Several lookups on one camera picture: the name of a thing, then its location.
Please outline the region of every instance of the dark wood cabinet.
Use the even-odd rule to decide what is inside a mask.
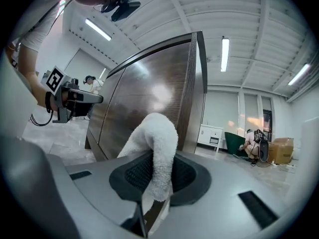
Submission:
[[[154,45],[110,72],[100,91],[104,101],[93,109],[86,147],[97,160],[116,158],[142,120],[161,113],[176,127],[177,149],[194,153],[206,91],[201,32]]]

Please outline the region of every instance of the green chair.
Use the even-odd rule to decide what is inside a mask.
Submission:
[[[239,157],[247,157],[244,150],[238,150],[239,146],[245,143],[245,138],[230,132],[225,132],[225,139],[229,154],[235,154]]]

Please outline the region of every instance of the black bag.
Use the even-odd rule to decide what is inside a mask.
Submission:
[[[268,141],[266,135],[260,129],[254,131],[254,141],[260,143],[262,140]]]

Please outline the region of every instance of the door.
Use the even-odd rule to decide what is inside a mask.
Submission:
[[[201,127],[199,131],[199,142],[209,143],[211,136],[211,130]]]

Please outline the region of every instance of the hair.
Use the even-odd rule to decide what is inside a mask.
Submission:
[[[96,78],[95,78],[94,76],[88,75],[87,77],[85,77],[85,82],[87,82],[87,81],[90,80],[90,79],[96,80]]]

